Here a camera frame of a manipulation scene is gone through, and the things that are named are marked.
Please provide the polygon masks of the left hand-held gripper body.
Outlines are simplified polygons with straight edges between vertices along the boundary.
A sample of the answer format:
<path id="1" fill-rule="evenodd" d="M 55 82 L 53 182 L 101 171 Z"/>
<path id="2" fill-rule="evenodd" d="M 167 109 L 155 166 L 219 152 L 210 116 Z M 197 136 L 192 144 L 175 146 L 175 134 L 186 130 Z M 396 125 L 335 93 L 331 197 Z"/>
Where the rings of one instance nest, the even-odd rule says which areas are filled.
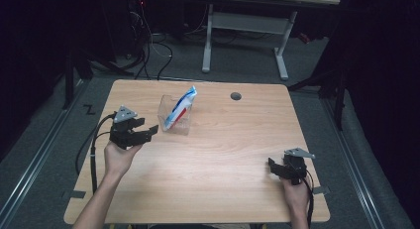
<path id="1" fill-rule="evenodd" d="M 126 150 L 130 146 L 129 138 L 137 116 L 137 112 L 121 105 L 113 117 L 109 140 L 119 148 Z"/>

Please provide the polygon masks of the white-legged wooden desk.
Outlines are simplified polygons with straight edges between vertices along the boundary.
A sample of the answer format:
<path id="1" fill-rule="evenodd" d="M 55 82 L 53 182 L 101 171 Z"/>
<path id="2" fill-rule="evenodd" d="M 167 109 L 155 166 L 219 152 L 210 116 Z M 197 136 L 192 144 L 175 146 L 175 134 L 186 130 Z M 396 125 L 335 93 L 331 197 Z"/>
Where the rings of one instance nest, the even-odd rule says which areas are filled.
<path id="1" fill-rule="evenodd" d="M 321 4 L 339 5 L 340 0 L 269 0 L 285 1 L 291 4 Z M 202 71 L 207 73 L 211 69 L 212 55 L 212 31 L 214 29 L 244 31 L 261 34 L 280 35 L 281 41 L 278 47 L 273 49 L 277 68 L 281 80 L 288 79 L 287 69 L 284 63 L 283 52 L 292 31 L 297 11 L 293 10 L 288 18 L 263 17 L 251 14 L 234 14 L 228 11 L 214 11 L 213 5 L 207 8 L 206 43 L 203 53 Z"/>

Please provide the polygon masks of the white blue red toothpaste tube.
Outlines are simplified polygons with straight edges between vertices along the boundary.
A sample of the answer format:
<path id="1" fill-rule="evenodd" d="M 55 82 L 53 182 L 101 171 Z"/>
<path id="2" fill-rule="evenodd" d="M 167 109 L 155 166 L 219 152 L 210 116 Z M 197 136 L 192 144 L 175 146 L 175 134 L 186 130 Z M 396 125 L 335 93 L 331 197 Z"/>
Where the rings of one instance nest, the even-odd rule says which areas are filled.
<path id="1" fill-rule="evenodd" d="M 197 95 L 195 86 L 191 86 L 177 101 L 171 113 L 164 120 L 164 128 L 171 129 L 192 106 Z"/>

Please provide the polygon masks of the clear plastic container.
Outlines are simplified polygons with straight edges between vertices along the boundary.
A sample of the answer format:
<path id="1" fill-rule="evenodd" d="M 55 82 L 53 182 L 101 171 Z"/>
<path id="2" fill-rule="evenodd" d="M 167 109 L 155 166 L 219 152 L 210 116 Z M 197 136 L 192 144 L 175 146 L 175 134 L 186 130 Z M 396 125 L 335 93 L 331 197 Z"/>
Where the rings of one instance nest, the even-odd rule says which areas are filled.
<path id="1" fill-rule="evenodd" d="M 191 122 L 191 110 L 192 106 L 187 110 L 187 112 L 181 117 L 181 119 L 169 130 L 164 128 L 164 120 L 171 113 L 173 107 L 179 99 L 171 95 L 164 95 L 161 98 L 160 105 L 158 107 L 157 117 L 159 120 L 160 129 L 164 133 L 168 134 L 177 134 L 177 135 L 187 135 L 190 130 Z"/>

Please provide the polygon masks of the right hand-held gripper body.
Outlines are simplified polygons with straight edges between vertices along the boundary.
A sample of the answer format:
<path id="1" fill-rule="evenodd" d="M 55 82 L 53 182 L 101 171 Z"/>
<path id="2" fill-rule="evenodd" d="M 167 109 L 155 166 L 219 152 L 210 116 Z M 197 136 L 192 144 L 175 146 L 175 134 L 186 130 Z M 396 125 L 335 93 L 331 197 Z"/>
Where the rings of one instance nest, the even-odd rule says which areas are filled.
<path id="1" fill-rule="evenodd" d="M 305 158 L 314 160 L 315 156 L 301 148 L 285 150 L 280 176 L 289 179 L 292 185 L 299 184 L 307 175 Z"/>

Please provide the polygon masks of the metal floor rail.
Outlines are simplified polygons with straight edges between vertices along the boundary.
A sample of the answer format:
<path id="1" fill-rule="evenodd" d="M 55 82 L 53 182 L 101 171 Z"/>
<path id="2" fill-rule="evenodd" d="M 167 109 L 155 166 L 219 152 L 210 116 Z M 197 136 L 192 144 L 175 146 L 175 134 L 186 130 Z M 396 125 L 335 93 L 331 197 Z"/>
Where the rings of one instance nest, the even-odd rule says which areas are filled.
<path id="1" fill-rule="evenodd" d="M 77 80 L 65 101 L 66 85 L 60 82 L 52 97 L 36 111 L 11 152 L 0 163 L 0 229 L 6 229 L 47 160 L 75 101 L 88 86 Z"/>
<path id="2" fill-rule="evenodd" d="M 340 151 L 343 155 L 348 175 L 352 181 L 359 202 L 367 218 L 370 229 L 385 229 L 383 221 L 376 208 L 376 205 L 373 202 L 371 193 L 351 152 L 350 145 L 348 144 L 343 131 L 337 127 L 332 104 L 329 100 L 321 100 L 321 104 L 328 116 L 329 122 L 331 123 L 334 133 L 339 141 Z"/>

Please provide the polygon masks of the person's left hand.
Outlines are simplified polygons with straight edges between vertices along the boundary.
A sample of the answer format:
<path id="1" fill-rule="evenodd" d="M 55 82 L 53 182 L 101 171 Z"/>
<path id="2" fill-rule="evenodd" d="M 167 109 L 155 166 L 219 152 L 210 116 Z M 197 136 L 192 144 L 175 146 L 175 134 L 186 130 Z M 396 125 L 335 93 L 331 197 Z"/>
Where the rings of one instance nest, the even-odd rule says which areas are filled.
<path id="1" fill-rule="evenodd" d="M 131 167 L 136 153 L 141 148 L 142 145 L 138 145 L 124 150 L 115 143 L 109 142 L 105 147 L 105 176 L 121 179 Z"/>

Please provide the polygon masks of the black metal stand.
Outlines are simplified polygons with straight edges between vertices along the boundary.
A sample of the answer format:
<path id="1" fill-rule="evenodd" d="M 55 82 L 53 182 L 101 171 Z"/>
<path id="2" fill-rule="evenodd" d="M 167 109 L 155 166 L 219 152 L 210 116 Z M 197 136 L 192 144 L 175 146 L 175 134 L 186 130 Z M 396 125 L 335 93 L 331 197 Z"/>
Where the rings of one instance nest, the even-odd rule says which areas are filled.
<path id="1" fill-rule="evenodd" d="M 287 89 L 289 91 L 296 91 L 305 86 L 319 85 L 318 95 L 320 98 L 335 98 L 333 119 L 336 127 L 342 131 L 342 114 L 345 107 L 344 100 L 348 72 L 349 69 L 347 67 L 335 67 L 292 84 Z"/>
<path id="2" fill-rule="evenodd" d="M 74 98 L 74 73 L 84 80 L 90 80 L 93 77 L 93 71 L 90 66 L 88 52 L 81 48 L 72 47 L 68 51 L 65 63 L 65 95 L 64 109 L 68 109 Z"/>

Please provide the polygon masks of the person's right hand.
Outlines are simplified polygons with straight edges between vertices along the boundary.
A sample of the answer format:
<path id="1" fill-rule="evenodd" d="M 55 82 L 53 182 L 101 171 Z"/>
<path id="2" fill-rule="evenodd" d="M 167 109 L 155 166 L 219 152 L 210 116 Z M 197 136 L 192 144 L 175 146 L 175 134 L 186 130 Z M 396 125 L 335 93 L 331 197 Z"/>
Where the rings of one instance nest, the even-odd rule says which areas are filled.
<path id="1" fill-rule="evenodd" d="M 304 182 L 293 185 L 290 179 L 282 178 L 284 197 L 287 206 L 292 212 L 305 212 L 309 205 L 310 195 Z"/>

